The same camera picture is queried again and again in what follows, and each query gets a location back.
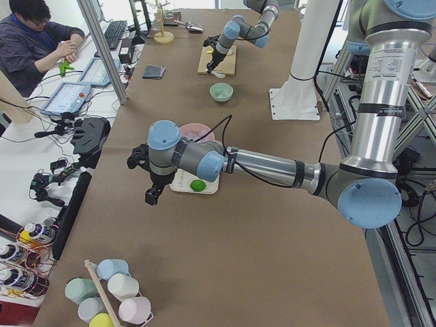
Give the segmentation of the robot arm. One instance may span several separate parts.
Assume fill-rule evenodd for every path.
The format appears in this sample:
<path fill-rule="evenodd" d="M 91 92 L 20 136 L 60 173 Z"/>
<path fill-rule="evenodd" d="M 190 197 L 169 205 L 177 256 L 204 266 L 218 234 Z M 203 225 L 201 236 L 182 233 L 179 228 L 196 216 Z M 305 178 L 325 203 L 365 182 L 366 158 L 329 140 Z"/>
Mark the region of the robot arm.
<path fill-rule="evenodd" d="M 213 48 L 212 60 L 206 65 L 208 74 L 225 59 L 235 40 L 261 48 L 269 38 L 271 26 L 279 17 L 278 1 L 243 2 L 260 18 L 250 25 L 241 15 L 235 15 L 221 34 L 205 40 L 203 45 Z M 309 28 L 316 11 L 321 10 L 321 2 L 308 1 L 289 79 L 281 88 L 271 89 L 271 109 L 279 105 L 279 114 L 285 114 L 286 119 L 307 120 L 309 106 L 315 106 L 307 96 L 313 91 L 313 79 L 332 32 L 330 27 L 322 31 L 324 25 Z M 402 207 L 400 191 L 394 184 L 394 146 L 405 114 L 417 49 L 432 34 L 435 1 L 351 1 L 350 10 L 346 50 L 358 51 L 363 46 L 363 52 L 369 51 L 369 60 L 351 148 L 339 166 L 307 164 L 226 146 L 227 123 L 222 142 L 200 143 L 205 136 L 189 140 L 181 137 L 176 123 L 162 120 L 151 125 L 147 143 L 134 148 L 127 159 L 130 169 L 140 166 L 151 176 L 153 186 L 146 191 L 145 202 L 157 204 L 177 168 L 208 182 L 214 182 L 222 172 L 244 172 L 273 186 L 306 189 L 329 201 L 360 228 L 380 228 L 394 220 Z"/>
<path fill-rule="evenodd" d="M 207 37 L 203 47 L 210 46 L 213 49 L 212 59 L 206 64 L 206 73 L 211 74 L 215 68 L 227 57 L 236 40 L 245 40 L 258 48 L 265 47 L 271 26 L 279 17 L 278 1 L 247 0 L 243 4 L 260 14 L 254 25 L 246 22 L 242 15 L 235 15 L 229 20 L 219 35 Z"/>

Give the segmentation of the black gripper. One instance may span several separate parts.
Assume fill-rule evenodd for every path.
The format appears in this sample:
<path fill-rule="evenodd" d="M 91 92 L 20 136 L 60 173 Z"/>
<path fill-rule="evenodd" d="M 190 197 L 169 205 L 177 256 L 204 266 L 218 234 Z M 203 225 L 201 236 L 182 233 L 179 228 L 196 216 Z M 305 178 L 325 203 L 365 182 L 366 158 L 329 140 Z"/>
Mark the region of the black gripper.
<path fill-rule="evenodd" d="M 149 159 L 149 146 L 147 143 L 141 144 L 134 148 L 131 155 L 127 158 L 127 167 L 134 169 L 137 166 L 146 170 L 150 174 L 153 185 L 145 192 L 144 201 L 151 205 L 157 205 L 160 195 L 163 193 L 164 187 L 169 185 L 175 177 L 175 172 L 170 174 L 156 174 L 151 170 L 151 162 Z"/>
<path fill-rule="evenodd" d="M 213 49 L 212 60 L 206 65 L 207 73 L 211 74 L 214 69 L 225 59 L 225 54 L 219 52 L 219 38 L 220 35 L 207 37 L 203 42 L 203 47 L 210 46 Z"/>

